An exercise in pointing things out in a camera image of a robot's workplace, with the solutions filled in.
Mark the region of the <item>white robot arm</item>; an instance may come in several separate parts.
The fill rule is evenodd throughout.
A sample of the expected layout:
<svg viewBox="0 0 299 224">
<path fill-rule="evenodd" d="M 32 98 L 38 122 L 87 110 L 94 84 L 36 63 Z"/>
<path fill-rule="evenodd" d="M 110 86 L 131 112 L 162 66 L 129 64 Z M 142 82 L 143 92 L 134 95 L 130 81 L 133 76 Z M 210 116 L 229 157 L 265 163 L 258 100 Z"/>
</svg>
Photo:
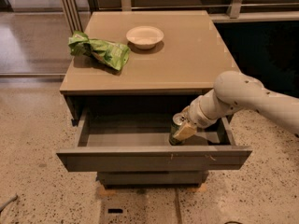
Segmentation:
<svg viewBox="0 0 299 224">
<path fill-rule="evenodd" d="M 299 99 L 266 89 L 263 83 L 240 72 L 217 76 L 213 89 L 198 96 L 179 117 L 182 123 L 171 136 L 179 142 L 206 129 L 218 119 L 246 108 L 270 119 L 294 135 L 299 135 Z"/>
</svg>

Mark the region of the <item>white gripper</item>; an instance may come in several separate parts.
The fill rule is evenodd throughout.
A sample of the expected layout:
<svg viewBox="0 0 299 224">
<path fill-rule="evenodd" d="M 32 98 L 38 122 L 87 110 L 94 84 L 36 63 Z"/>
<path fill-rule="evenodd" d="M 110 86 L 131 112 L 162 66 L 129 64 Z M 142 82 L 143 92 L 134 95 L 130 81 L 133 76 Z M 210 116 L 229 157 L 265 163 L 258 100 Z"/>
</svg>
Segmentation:
<svg viewBox="0 0 299 224">
<path fill-rule="evenodd" d="M 183 122 L 173 137 L 179 141 L 186 140 L 197 133 L 197 127 L 205 129 L 216 123 L 215 119 L 208 118 L 200 107 L 201 98 L 194 99 L 189 106 L 181 110 L 187 114 L 189 122 Z"/>
</svg>

